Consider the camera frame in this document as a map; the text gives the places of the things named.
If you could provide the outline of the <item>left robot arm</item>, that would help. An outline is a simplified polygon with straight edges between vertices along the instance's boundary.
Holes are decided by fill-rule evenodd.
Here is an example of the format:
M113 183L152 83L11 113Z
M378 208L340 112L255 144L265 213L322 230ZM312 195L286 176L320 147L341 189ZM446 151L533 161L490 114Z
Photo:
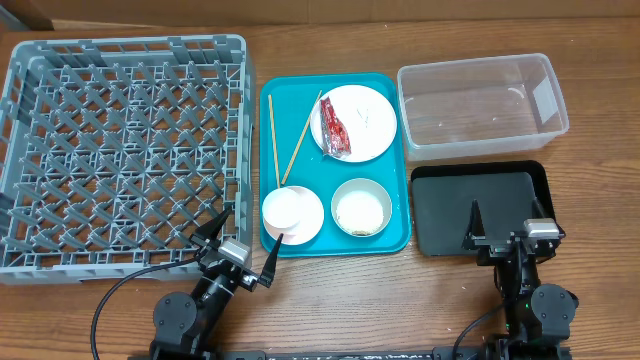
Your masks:
M195 262L202 275L191 292L172 292L156 304L150 358L213 359L209 338L236 290L252 292L259 285L270 287L274 281L284 235L278 235L262 271L257 274L246 266L248 248L243 243L218 237L231 213L232 209L227 207L189 237L189 242L198 248Z

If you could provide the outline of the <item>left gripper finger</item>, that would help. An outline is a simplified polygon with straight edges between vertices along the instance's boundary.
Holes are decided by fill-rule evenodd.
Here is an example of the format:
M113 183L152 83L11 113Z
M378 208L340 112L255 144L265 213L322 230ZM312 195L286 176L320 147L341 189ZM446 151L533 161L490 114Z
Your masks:
M209 220L205 224L199 226L194 231L194 236L202 241L215 240L226 223L227 218L232 213L233 208L227 206L223 212L217 215L214 219Z
M276 266L277 266L277 259L278 259L278 252L282 244L283 236L284 236L283 233L281 233L278 236L277 241L263 266L263 269L259 278L259 283L264 287L270 288L274 281Z

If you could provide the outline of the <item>red snack wrapper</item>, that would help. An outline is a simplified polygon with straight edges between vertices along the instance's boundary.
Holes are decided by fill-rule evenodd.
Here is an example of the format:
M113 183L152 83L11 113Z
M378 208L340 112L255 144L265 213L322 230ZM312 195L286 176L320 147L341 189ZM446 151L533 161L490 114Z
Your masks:
M325 155L341 158L351 154L346 127L338 118L329 97L320 100L322 147Z

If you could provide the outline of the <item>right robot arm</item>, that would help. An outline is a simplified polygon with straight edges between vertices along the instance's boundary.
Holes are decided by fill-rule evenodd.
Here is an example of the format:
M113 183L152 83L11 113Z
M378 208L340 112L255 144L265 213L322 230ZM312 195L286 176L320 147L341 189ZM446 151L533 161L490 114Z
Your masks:
M477 252L479 266L493 268L494 286L501 303L474 320L457 337L453 359L569 359L561 343L570 337L570 324L579 306L571 291L543 284L537 266L556 255L564 230L550 217L539 200L532 201L534 217L507 239L485 235L479 203L471 204L470 219L462 247ZM489 336L477 350L460 349L464 337L499 312L505 315L506 332Z

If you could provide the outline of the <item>white paper cup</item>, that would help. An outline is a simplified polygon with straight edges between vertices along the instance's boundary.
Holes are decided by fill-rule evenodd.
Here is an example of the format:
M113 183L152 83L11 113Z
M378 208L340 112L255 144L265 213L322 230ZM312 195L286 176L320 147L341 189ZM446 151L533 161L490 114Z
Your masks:
M301 196L294 190L281 187L271 191L262 203L262 217L266 225L292 231L300 222Z

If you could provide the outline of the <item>white rice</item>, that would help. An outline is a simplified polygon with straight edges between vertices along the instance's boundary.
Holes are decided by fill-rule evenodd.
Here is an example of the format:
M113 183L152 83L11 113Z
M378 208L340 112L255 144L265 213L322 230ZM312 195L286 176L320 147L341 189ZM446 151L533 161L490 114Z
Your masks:
M370 236L384 223L384 210L371 193L353 191L344 195L336 207L337 224L354 236Z

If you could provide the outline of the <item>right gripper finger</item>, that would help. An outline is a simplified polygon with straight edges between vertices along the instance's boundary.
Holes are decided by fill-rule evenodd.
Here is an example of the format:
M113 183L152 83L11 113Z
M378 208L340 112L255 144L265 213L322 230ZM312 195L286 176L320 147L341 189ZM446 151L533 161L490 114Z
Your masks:
M540 200L535 197L532 200L532 218L533 219L555 219L553 215L548 213Z
M472 201L469 224L467 226L466 240L475 240L485 237L485 230L482 221L479 203L476 199Z

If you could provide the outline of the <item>metal bowl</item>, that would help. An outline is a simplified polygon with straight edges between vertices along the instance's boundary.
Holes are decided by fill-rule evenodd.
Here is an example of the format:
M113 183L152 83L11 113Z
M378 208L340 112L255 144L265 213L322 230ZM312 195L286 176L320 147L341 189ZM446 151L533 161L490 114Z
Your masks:
M382 232L392 217L392 201L379 183L367 178L344 182L334 192L331 214L336 225L354 237Z

